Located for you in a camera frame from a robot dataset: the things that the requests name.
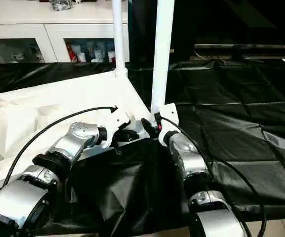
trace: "white metal rod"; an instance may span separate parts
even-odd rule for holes
[[[114,18],[114,43],[116,56],[116,75],[126,73],[123,56],[123,36],[122,36],[122,1],[113,0]]]
[[[158,0],[151,113],[165,104],[168,60],[174,14],[174,0]]]

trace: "black tablecloth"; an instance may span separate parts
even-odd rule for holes
[[[147,106],[152,67],[127,65]],[[110,64],[0,65],[0,92],[113,69]],[[285,63],[181,62],[170,65],[166,102],[177,104],[180,125],[205,158],[229,161],[262,196],[270,219],[285,218]],[[216,178],[248,221],[259,207],[232,170],[213,161]],[[186,225],[175,169],[158,141],[144,139],[82,160],[41,234],[100,232],[136,236]]]

